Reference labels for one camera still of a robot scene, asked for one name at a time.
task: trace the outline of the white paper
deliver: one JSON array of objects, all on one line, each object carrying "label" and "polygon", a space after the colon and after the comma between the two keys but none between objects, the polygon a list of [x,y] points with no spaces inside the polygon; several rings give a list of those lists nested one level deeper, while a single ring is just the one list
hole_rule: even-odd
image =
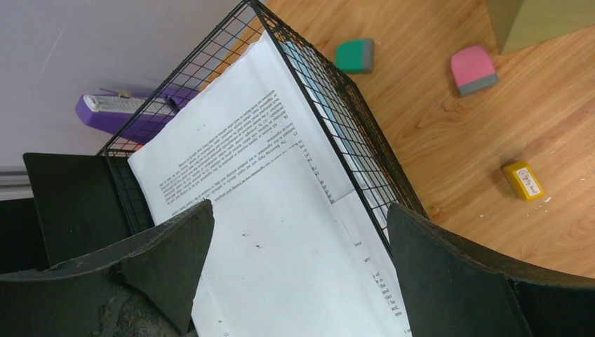
[{"label": "white paper", "polygon": [[[400,331],[298,148],[217,201],[213,213],[203,278],[233,330],[229,336]],[[209,303],[195,301],[197,326],[216,324],[201,314],[209,310]]]},{"label": "white paper", "polygon": [[349,193],[335,202],[333,207],[349,233],[360,259],[376,281],[378,290],[385,297],[387,305],[394,314],[400,333],[395,331],[393,336],[404,336],[411,333],[393,262],[380,241],[370,216],[366,213],[357,193]]},{"label": "white paper", "polygon": [[354,190],[263,34],[128,163],[159,224],[202,199],[217,201],[292,146],[302,150],[331,202]]}]

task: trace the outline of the black wire basket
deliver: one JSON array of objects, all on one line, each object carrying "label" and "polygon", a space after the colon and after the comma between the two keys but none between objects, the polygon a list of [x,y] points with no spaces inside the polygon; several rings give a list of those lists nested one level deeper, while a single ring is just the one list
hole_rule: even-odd
[{"label": "black wire basket", "polygon": [[[427,217],[423,206],[356,84],[257,0],[242,0],[99,151],[114,176],[131,232],[154,224],[126,157],[154,137],[263,32],[272,38],[388,249],[383,234],[388,206],[397,202]],[[149,111],[163,98],[171,103],[167,109]]]}]

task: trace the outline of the black plastic part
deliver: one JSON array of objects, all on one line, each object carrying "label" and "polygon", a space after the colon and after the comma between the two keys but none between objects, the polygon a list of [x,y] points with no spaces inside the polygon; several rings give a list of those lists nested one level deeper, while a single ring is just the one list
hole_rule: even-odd
[{"label": "black plastic part", "polygon": [[0,336],[185,336],[213,226],[203,201],[50,270],[0,275]]},{"label": "black plastic part", "polygon": [[135,234],[105,158],[26,153],[23,159],[50,265]]},{"label": "black plastic part", "polygon": [[49,267],[35,201],[0,201],[0,274]]},{"label": "black plastic part", "polygon": [[595,279],[502,255],[399,205],[388,227],[414,336],[595,336]]}]

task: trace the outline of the eraser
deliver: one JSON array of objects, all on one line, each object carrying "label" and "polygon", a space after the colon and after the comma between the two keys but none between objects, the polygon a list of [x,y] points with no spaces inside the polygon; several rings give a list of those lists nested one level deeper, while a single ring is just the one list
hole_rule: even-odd
[{"label": "eraser", "polygon": [[469,95],[498,82],[498,75],[488,52],[482,46],[472,46],[450,59],[455,82],[461,96]]},{"label": "eraser", "polygon": [[545,195],[545,191],[535,177],[531,166],[524,161],[506,165],[502,168],[504,176],[516,195],[525,201],[534,200]]},{"label": "eraser", "polygon": [[372,72],[374,68],[374,41],[372,39],[359,39],[339,45],[335,54],[335,65],[343,72]]}]

